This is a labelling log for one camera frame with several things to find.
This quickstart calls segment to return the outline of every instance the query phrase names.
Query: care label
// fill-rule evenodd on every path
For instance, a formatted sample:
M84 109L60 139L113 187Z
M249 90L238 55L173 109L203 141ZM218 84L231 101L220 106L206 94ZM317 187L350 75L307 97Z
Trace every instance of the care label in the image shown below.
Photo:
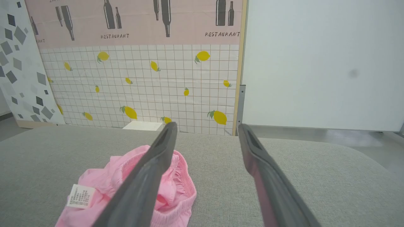
M74 184L67 206L86 209L93 199L95 188Z

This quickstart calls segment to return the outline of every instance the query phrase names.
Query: grid backdrop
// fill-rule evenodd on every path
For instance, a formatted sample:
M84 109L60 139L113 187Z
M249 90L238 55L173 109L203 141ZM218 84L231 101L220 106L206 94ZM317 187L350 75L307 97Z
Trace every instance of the grid backdrop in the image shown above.
M131 45L41 49L40 53L67 124L123 128L134 120L120 111L129 106L138 121L162 122L161 117L168 117L180 132L231 135L238 49L238 45ZM203 50L210 58L196 64L195 56ZM109 59L98 63L101 51ZM152 70L151 61L161 71ZM66 70L65 62L72 71ZM232 86L226 87L224 80ZM226 125L207 116L212 110L226 115ZM93 121L83 112L91 114Z

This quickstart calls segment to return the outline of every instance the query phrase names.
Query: pink cloth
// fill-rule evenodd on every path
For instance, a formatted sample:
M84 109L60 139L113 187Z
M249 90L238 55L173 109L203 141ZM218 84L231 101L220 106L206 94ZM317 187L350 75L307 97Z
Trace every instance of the pink cloth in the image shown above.
M79 209L66 206L56 226L91 226L149 148L149 145L145 145L123 156L111 156L104 169L88 169L84 172L78 184L96 189L90 207ZM184 157L174 151L171 165L161 178L150 225L187 226L195 198L196 189L188 174L188 165Z

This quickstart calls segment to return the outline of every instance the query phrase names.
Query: gray table surface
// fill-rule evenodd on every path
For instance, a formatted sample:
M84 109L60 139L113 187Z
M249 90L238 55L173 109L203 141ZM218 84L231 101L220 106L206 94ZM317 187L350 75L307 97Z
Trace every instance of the gray table surface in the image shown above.
M0 143L0 226L53 226L89 168L151 144L158 132L42 127ZM404 184L364 154L328 143L260 139L324 226L404 223ZM237 137L179 133L197 189L189 226L262 226Z

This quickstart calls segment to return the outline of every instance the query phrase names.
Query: bottle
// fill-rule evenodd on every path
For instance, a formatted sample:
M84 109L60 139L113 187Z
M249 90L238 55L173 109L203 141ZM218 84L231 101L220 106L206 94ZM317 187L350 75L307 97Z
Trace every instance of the bottle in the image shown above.
M104 14L108 29L115 29L114 14L109 0L104 0Z
M227 20L227 25L228 26L233 26L233 24L234 24L233 1L230 1L229 18Z
M38 29L36 28L34 19L33 19L32 17L31 17L31 26L32 26L32 30L34 31L34 33L35 33L36 35L38 35Z
M171 4L170 0L161 0L161 15L166 27L166 37L170 37Z
M226 25L226 0L216 0L216 26Z
M60 15L59 6L56 7L56 15L57 15L57 19L59 20L60 26L63 27L63 24L62 24L62 16Z
M68 6L61 6L63 19L65 20L66 28L69 30L70 38L74 41L74 34L73 34L73 23L72 17L70 16L70 11Z
M160 11L158 0L153 0L153 5L154 5L154 13L156 14L156 21L158 21L158 12Z
M120 29L120 28L122 28L121 16L119 15L118 7L115 7L115 10L116 10L116 14L115 14L115 17L116 17L116 28Z

